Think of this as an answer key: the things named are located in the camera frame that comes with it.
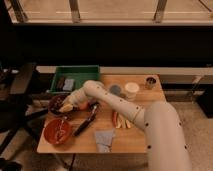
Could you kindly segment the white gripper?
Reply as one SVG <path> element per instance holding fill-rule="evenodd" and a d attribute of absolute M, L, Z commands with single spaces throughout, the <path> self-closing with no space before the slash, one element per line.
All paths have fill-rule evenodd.
<path fill-rule="evenodd" d="M 69 104 L 64 104 L 60 109 L 60 113 L 66 113 L 73 110 L 73 106 L 77 106 L 79 103 L 83 103 L 87 101 L 88 97 L 82 88 L 73 91 L 70 95 L 68 95 L 64 102 Z"/>

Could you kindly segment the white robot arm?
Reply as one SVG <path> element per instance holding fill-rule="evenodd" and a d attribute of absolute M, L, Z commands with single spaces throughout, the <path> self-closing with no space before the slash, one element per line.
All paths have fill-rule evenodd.
<path fill-rule="evenodd" d="M 166 101 L 144 108 L 116 96 L 99 81 L 88 80 L 62 102 L 61 111 L 95 98 L 108 104 L 145 134 L 149 171 L 193 171 L 182 124 L 176 109 Z"/>

